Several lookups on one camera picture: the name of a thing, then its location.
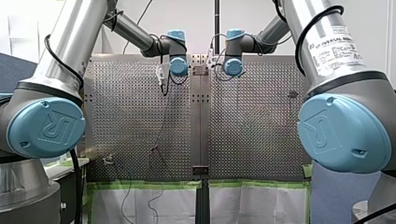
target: perforated metal panel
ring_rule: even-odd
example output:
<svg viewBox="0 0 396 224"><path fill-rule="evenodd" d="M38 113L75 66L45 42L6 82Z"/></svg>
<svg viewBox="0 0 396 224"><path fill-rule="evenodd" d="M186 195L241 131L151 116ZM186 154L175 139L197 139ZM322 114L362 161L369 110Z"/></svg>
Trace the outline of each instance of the perforated metal panel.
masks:
<svg viewBox="0 0 396 224"><path fill-rule="evenodd" d="M212 76L210 178L300 180L310 162L296 125L304 78L292 57L244 61L247 73L240 78Z"/></svg>
<svg viewBox="0 0 396 224"><path fill-rule="evenodd" d="M87 150L96 158L91 181L191 179L189 81L171 85L164 97L155 76L157 62L139 56L92 58L85 77ZM110 154L116 165L104 165L102 158Z"/></svg>

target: ur logo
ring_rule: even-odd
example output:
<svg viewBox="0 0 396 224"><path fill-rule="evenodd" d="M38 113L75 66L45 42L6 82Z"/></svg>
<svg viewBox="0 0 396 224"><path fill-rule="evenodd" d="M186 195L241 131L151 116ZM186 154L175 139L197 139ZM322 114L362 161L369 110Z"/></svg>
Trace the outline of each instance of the ur logo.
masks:
<svg viewBox="0 0 396 224"><path fill-rule="evenodd" d="M339 147L326 111L321 111L304 122L304 133L315 153L335 150Z"/></svg>
<svg viewBox="0 0 396 224"><path fill-rule="evenodd" d="M58 111L50 111L38 134L41 141L55 144L68 144L76 126L77 119Z"/></svg>

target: black cylinder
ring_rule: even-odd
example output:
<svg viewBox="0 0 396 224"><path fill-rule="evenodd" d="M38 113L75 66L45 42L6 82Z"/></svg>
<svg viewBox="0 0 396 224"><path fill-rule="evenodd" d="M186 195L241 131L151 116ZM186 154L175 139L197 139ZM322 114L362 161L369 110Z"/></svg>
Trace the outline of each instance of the black cylinder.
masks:
<svg viewBox="0 0 396 224"><path fill-rule="evenodd" d="M215 0L215 54L220 54L220 0Z"/></svg>

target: white label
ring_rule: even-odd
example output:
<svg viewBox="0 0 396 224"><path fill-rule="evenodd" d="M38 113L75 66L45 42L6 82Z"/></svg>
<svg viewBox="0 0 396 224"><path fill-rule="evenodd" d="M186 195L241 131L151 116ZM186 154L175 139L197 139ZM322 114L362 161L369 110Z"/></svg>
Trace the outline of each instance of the white label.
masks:
<svg viewBox="0 0 396 224"><path fill-rule="evenodd" d="M347 28L335 26L332 32L309 46L318 74L324 77L344 65L364 64Z"/></svg>

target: blue end cap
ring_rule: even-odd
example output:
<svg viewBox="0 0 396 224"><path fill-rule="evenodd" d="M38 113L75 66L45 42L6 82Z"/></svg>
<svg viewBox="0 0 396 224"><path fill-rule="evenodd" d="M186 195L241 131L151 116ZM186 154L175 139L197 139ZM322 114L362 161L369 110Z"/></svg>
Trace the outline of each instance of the blue end cap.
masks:
<svg viewBox="0 0 396 224"><path fill-rule="evenodd" d="M7 128L8 146L26 158L53 158L78 143L85 132L81 109L73 102L51 97L23 108Z"/></svg>
<svg viewBox="0 0 396 224"><path fill-rule="evenodd" d="M227 31L227 40L233 40L241 37L245 34L244 30L241 29L231 29Z"/></svg>
<svg viewBox="0 0 396 224"><path fill-rule="evenodd" d="M182 30L170 30L168 31L168 35L174 39L178 39L181 41L186 41L186 35Z"/></svg>
<svg viewBox="0 0 396 224"><path fill-rule="evenodd" d="M381 121L364 105L324 93L304 103L298 133L306 152L336 172L370 174L384 169L391 143Z"/></svg>
<svg viewBox="0 0 396 224"><path fill-rule="evenodd" d="M228 76L236 77L241 75L243 69L243 65L241 60L239 59L230 59L227 63L224 64L224 72Z"/></svg>
<svg viewBox="0 0 396 224"><path fill-rule="evenodd" d="M184 77L188 73L188 66L186 60L176 57L171 60L171 73L177 77Z"/></svg>

